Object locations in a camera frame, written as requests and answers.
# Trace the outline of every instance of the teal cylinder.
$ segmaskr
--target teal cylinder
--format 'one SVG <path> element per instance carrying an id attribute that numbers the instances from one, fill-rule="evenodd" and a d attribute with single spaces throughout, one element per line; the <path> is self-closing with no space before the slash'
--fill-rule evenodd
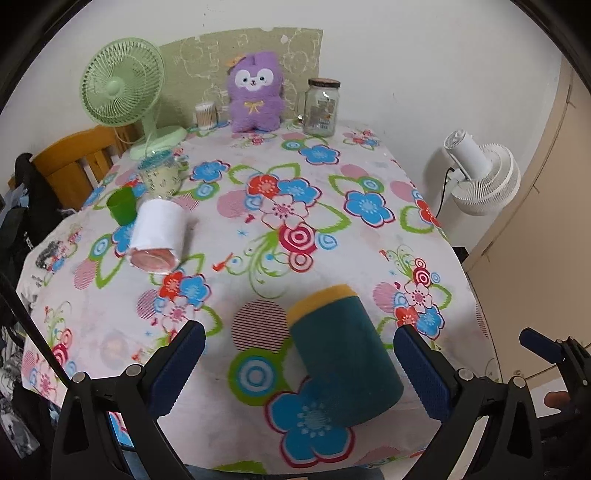
<path id="1" fill-rule="evenodd" d="M 400 377 L 351 288 L 334 286 L 298 302 L 287 323 L 333 424 L 359 425 L 400 400 Z"/>

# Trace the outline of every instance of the stuffed animal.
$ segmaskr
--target stuffed animal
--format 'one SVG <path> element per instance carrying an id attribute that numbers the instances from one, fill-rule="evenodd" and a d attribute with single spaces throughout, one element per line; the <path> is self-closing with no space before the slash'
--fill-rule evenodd
<path id="1" fill-rule="evenodd" d="M 282 84 L 283 72 L 273 51 L 251 53 L 236 63 L 228 77 L 232 131 L 279 128 L 285 107 L 279 96 Z"/>

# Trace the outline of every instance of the white cylinder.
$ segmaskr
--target white cylinder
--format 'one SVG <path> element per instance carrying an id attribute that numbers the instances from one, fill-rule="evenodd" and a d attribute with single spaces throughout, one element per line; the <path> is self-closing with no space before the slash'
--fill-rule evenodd
<path id="1" fill-rule="evenodd" d="M 180 263 L 187 212 L 177 203 L 151 199 L 139 207 L 129 242 L 129 261 L 156 274 L 172 272 Z"/>
<path id="2" fill-rule="evenodd" d="M 217 125 L 216 104 L 203 102 L 195 105 L 195 118 L 199 130 L 211 130 Z"/>
<path id="3" fill-rule="evenodd" d="M 480 180 L 491 170 L 491 161 L 465 130 L 449 135 L 443 146 L 470 180 Z"/>

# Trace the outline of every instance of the plush toy face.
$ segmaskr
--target plush toy face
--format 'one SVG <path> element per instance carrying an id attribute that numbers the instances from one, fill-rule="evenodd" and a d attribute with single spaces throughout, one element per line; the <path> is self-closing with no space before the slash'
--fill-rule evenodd
<path id="1" fill-rule="evenodd" d="M 273 51 L 248 54 L 232 69 L 228 91 L 232 99 L 278 96 L 283 72 Z"/>

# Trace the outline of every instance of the glass jar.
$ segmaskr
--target glass jar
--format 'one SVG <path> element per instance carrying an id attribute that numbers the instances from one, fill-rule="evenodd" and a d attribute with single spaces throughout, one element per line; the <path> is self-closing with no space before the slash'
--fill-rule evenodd
<path id="1" fill-rule="evenodd" d="M 336 128 L 340 82 L 332 79 L 309 79 L 304 107 L 304 132 L 332 137 Z"/>
<path id="2" fill-rule="evenodd" d="M 172 150 L 152 153 L 138 166 L 138 174 L 154 197 L 168 199 L 181 187 L 180 165 Z"/>

